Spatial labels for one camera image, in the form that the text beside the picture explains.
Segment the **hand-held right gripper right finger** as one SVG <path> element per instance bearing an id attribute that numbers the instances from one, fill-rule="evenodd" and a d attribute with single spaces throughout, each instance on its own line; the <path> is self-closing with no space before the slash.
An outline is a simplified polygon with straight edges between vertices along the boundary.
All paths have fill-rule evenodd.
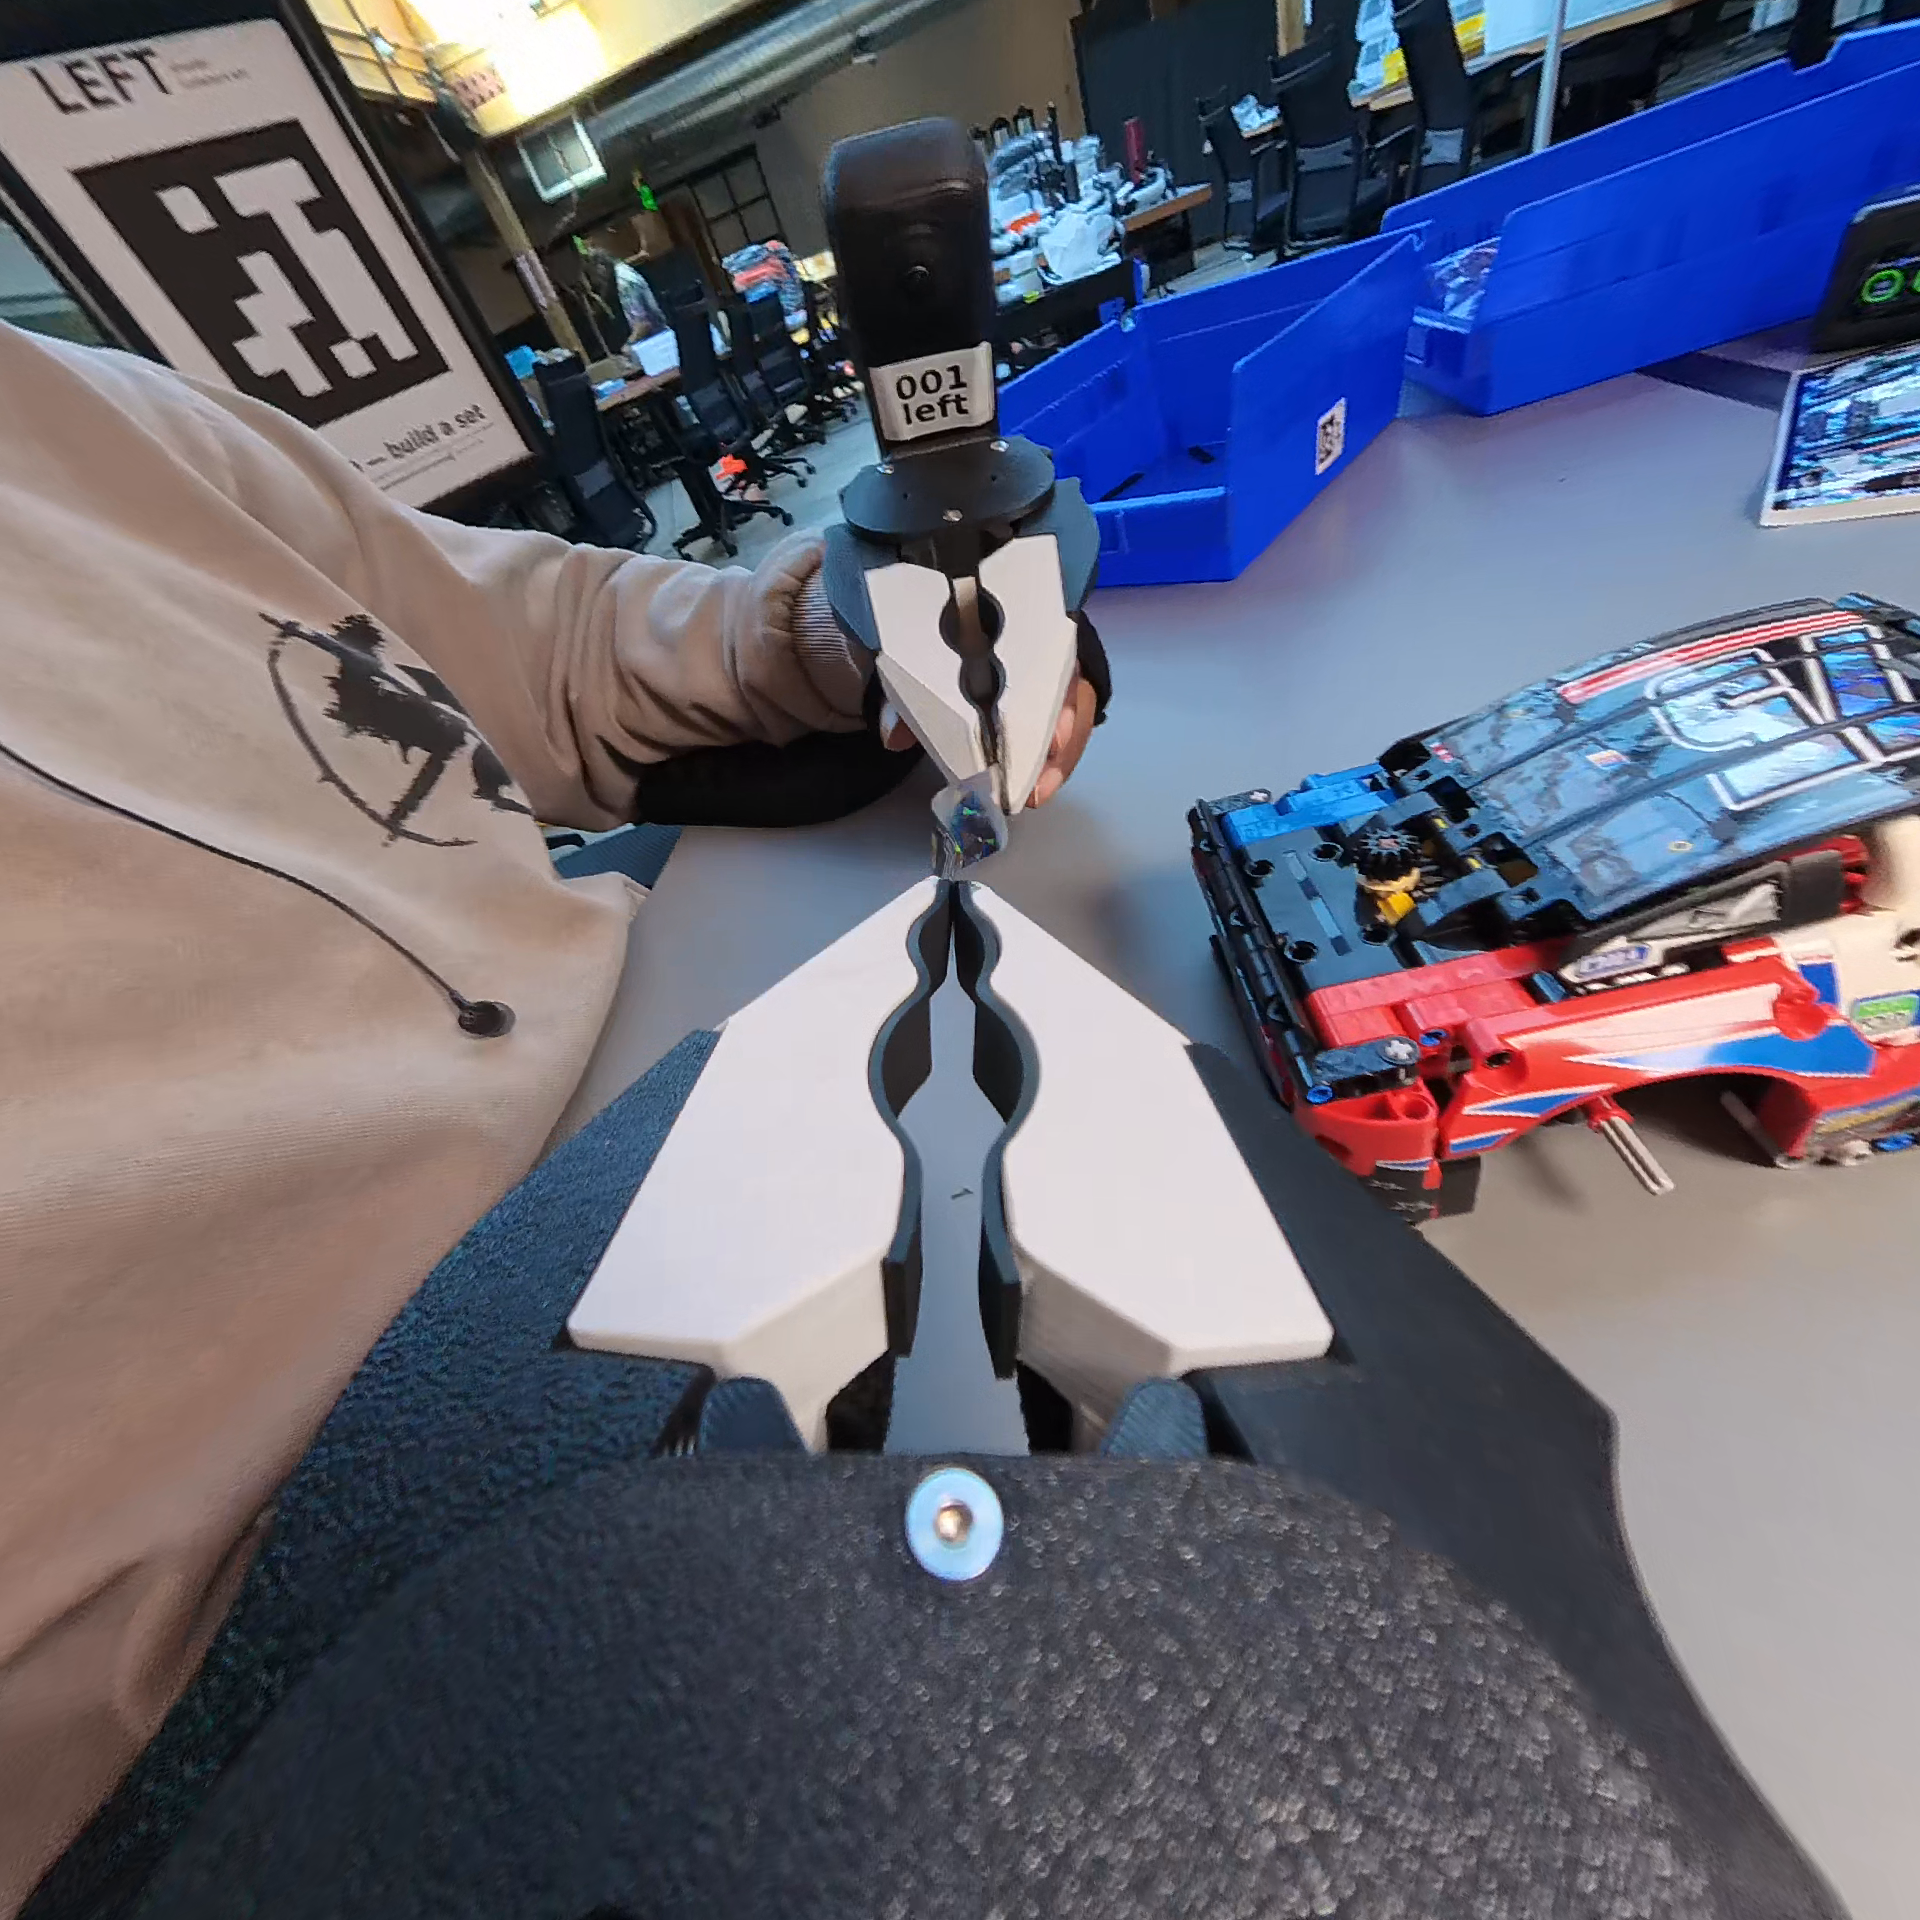
<path id="1" fill-rule="evenodd" d="M 978 1308 L 1030 1445 L 1092 1445 L 1154 1377 L 1319 1361 L 1335 1330 L 1186 1034 L 1034 919 L 954 885 L 981 1169 Z"/>

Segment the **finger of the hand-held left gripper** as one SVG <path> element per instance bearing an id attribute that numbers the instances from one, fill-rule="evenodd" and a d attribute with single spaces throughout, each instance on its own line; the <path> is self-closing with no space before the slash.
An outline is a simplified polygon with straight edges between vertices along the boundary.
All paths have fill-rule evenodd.
<path id="1" fill-rule="evenodd" d="M 878 673 L 887 703 L 949 781 L 990 769 L 981 716 L 962 690 L 965 658 L 945 634 L 954 582 L 935 567 L 892 561 L 863 572 Z"/>
<path id="2" fill-rule="evenodd" d="M 1013 817 L 1037 788 L 1077 672 L 1055 534 L 1022 534 L 978 564 L 973 625 L 978 756 Z"/>

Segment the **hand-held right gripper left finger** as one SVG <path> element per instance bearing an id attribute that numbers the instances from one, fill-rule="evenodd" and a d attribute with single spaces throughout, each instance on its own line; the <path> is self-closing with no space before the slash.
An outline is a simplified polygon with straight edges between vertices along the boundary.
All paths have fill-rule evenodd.
<path id="1" fill-rule="evenodd" d="M 887 1349 L 906 1152 L 870 1058 L 935 898 L 908 887 L 725 1021 L 566 1316 L 579 1349 L 761 1377 L 828 1446 L 829 1400 Z"/>

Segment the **shiny sticker strip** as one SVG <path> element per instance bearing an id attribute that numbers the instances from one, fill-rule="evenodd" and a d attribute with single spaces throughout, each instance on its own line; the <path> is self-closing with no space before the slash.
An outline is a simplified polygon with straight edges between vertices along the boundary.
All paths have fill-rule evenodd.
<path id="1" fill-rule="evenodd" d="M 961 879 L 1009 846 L 1009 815 L 994 767 L 945 784 L 931 799 L 931 868 L 937 879 Z"/>

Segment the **red blue lego car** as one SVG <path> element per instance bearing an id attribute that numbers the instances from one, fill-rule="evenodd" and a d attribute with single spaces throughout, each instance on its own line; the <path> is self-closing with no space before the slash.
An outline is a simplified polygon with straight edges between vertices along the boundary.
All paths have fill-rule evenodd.
<path id="1" fill-rule="evenodd" d="M 1708 1081 L 1777 1167 L 1917 1130 L 1917 615 L 1697 622 L 1377 758 L 1189 808 L 1213 957 L 1281 1103 L 1412 1223 L 1633 1093 Z"/>

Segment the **person's left forearm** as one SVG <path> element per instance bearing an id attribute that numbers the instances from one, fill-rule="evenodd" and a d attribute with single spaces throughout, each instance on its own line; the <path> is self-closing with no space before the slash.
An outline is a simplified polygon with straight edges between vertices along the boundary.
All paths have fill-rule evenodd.
<path id="1" fill-rule="evenodd" d="M 873 661 L 826 593 L 826 540 L 756 568 L 475 530 L 508 676 L 466 694 L 551 824 L 828 824 L 918 764 L 881 735 Z"/>

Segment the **person's left hand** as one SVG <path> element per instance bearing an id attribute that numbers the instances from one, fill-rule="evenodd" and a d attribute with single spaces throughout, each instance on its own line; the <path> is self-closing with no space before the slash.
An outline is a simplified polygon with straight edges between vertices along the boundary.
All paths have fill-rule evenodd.
<path id="1" fill-rule="evenodd" d="M 1055 797 L 1060 785 L 1084 758 L 1100 720 L 1097 690 L 1086 679 L 1075 679 L 1063 696 L 1059 724 L 1047 744 L 1047 756 L 1027 799 L 1037 808 Z"/>

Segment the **blue plastic bin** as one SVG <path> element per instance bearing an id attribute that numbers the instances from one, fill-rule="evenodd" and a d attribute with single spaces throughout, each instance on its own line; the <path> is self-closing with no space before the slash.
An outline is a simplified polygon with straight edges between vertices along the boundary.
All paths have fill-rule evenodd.
<path id="1" fill-rule="evenodd" d="M 1395 205 L 1430 269 L 1494 246 L 1474 310 L 1421 305 L 1407 376 L 1493 416 L 1814 312 L 1863 204 L 1917 175 L 1917 25 L 1843 37 Z"/>
<path id="2" fill-rule="evenodd" d="M 1102 585 L 1227 582 L 1396 417 L 1421 289 L 1383 232 L 1146 302 L 1009 381 L 999 422 L 1078 479 Z"/>

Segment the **person's beige hoodie torso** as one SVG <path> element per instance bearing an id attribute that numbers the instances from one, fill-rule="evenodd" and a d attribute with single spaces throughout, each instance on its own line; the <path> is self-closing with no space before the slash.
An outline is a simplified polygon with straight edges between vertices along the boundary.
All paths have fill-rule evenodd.
<path id="1" fill-rule="evenodd" d="M 474 716 L 475 530 L 5 326 L 5 1901 L 129 1773 L 623 969 Z"/>

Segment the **black framed marker sign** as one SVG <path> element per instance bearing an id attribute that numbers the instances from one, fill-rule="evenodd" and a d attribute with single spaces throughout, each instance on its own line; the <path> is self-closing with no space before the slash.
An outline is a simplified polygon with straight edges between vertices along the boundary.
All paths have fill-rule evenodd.
<path id="1" fill-rule="evenodd" d="M 87 319 L 475 518 L 545 426 L 302 4 L 5 4 L 5 214 Z"/>

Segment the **holographic sticker sheet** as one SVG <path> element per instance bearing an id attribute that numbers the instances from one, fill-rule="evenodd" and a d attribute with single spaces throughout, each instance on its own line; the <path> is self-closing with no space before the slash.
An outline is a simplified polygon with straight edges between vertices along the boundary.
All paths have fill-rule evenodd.
<path id="1" fill-rule="evenodd" d="M 1791 375 L 1759 525 L 1917 511 L 1917 343 Z"/>

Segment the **black device with green display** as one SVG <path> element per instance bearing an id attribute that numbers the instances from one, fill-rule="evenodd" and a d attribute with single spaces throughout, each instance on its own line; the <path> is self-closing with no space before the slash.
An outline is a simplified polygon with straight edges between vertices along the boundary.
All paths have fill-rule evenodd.
<path id="1" fill-rule="evenodd" d="M 1846 224 L 1807 349 L 1870 352 L 1917 340 L 1917 184 L 1871 198 Z"/>

